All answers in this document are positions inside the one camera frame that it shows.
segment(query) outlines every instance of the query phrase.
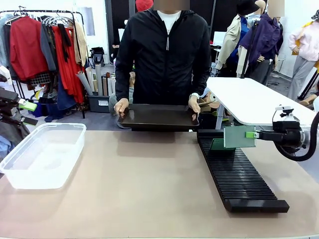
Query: label on box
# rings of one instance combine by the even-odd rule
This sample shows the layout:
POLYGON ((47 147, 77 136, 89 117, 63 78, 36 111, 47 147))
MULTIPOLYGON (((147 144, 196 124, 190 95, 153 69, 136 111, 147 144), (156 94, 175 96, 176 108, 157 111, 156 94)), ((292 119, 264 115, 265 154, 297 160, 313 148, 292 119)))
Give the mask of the label on box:
POLYGON ((99 101, 99 106, 109 106, 108 101, 99 101))

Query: purple jacket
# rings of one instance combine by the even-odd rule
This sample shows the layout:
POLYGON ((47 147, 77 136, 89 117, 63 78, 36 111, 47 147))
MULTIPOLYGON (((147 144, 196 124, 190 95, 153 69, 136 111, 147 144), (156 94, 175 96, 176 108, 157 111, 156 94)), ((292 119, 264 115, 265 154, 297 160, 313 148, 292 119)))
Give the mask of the purple jacket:
MULTIPOLYGON (((252 33, 253 31, 250 29, 244 38, 239 42, 239 45, 248 49, 252 33)), ((272 20, 268 14, 261 15, 261 19, 253 41, 253 47, 249 55, 249 62, 251 64, 256 63, 260 55, 271 51, 273 48, 275 48, 275 51, 277 51, 276 48, 279 39, 280 27, 278 26, 277 20, 275 18, 272 20)))

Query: pink sweatshirt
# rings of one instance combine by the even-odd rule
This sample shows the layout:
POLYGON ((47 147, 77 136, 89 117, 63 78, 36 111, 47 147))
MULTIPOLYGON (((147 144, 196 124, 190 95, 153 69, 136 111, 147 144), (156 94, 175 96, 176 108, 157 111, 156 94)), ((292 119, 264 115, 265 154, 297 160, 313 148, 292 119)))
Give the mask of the pink sweatshirt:
POLYGON ((302 27, 293 32, 289 37, 289 47, 294 49, 296 40, 300 37, 300 51, 299 55, 307 61, 319 60, 319 22, 314 21, 313 24, 302 27))

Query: brown tabletop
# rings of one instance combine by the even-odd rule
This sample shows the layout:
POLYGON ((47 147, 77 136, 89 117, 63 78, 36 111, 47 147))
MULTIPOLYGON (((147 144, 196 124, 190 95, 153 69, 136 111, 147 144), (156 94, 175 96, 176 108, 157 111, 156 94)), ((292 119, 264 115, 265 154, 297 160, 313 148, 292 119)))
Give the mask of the brown tabletop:
POLYGON ((278 238, 319 234, 319 185, 271 142, 244 149, 287 214, 230 214, 195 133, 88 131, 59 190, 0 180, 4 238, 278 238))

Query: black hat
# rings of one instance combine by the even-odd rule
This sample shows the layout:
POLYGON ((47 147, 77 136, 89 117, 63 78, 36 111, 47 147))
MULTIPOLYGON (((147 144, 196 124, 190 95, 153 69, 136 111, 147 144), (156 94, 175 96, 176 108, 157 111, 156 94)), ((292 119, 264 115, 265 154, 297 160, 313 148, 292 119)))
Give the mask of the black hat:
POLYGON ((237 3, 237 13, 245 16, 257 11, 259 7, 254 0, 239 0, 237 3))
POLYGON ((311 19, 319 20, 319 10, 316 12, 316 14, 311 19))

